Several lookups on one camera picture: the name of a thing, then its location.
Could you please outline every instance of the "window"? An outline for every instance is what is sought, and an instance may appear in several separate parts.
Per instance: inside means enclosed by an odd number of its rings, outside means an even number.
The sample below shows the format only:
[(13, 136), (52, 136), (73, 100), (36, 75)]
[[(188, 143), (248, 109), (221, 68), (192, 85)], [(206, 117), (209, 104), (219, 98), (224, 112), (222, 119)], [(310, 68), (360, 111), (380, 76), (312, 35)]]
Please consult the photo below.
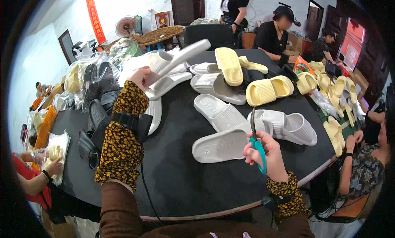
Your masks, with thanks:
[(76, 61), (76, 59), (73, 56), (73, 42), (72, 38), (70, 37), (69, 30), (67, 29), (59, 38), (59, 44), (60, 47), (62, 48), (64, 57), (66, 57), (67, 63), (71, 65), (73, 62)]

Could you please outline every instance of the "scissors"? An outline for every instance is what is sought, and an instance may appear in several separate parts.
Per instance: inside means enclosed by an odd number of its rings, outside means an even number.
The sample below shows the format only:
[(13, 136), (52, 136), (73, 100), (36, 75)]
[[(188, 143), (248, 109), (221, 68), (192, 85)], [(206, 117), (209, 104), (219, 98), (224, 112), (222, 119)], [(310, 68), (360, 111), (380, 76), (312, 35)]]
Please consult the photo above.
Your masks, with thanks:
[(256, 129), (255, 129), (255, 107), (252, 109), (252, 117), (251, 117), (251, 131), (252, 131), (252, 136), (250, 137), (249, 142), (252, 144), (252, 148), (257, 150), (259, 154), (262, 157), (262, 164), (264, 166), (263, 169), (261, 169), (261, 166), (258, 164), (258, 169), (261, 171), (262, 174), (266, 174), (266, 159), (265, 159), (265, 150), (259, 140), (256, 138)]

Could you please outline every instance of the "black office chair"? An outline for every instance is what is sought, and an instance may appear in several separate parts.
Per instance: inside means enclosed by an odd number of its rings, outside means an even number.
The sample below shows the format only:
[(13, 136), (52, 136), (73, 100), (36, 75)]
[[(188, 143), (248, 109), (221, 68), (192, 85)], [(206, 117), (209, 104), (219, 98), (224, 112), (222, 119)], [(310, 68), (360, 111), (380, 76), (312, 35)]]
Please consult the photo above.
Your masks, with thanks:
[(234, 48), (233, 32), (230, 25), (193, 25), (184, 28), (185, 47), (202, 39), (208, 39), (210, 41), (211, 47), (208, 50), (215, 50), (221, 47)]

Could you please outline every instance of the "teal scissors handle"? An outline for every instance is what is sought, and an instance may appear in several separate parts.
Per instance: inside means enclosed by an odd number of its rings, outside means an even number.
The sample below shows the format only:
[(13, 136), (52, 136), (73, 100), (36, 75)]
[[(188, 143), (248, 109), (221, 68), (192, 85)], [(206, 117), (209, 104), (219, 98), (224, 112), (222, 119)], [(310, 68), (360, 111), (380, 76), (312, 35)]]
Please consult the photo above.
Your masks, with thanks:
[(251, 142), (252, 148), (255, 149), (255, 150), (257, 150), (257, 151), (259, 152), (259, 154), (261, 155), (261, 157), (262, 157), (262, 165), (264, 166), (264, 168), (261, 169), (261, 166), (259, 166), (259, 163), (257, 163), (257, 164), (258, 164), (258, 169), (259, 169), (259, 171), (260, 171), (262, 174), (266, 174), (265, 150), (264, 150), (264, 148), (263, 148), (261, 142), (260, 142), (259, 140), (258, 140), (258, 141), (255, 141), (253, 137), (250, 138), (249, 142)]

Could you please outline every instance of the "orange bag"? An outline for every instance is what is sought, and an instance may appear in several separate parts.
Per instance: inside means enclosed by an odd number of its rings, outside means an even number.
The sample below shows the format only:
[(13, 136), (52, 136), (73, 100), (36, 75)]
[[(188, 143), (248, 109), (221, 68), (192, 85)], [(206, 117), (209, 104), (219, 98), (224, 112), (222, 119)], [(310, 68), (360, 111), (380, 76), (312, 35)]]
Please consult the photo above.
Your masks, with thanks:
[(300, 56), (298, 56), (296, 58), (296, 62), (294, 65), (294, 72), (296, 73), (296, 75), (298, 75), (299, 73), (303, 73), (303, 72), (308, 72), (308, 73), (314, 74), (314, 70), (309, 66), (307, 61), (305, 61)]
[(57, 115), (58, 113), (51, 105), (44, 118), (43, 124), (41, 125), (40, 133), (37, 135), (36, 145), (34, 146), (35, 150), (45, 148), (47, 146), (48, 133), (51, 131), (52, 124)]

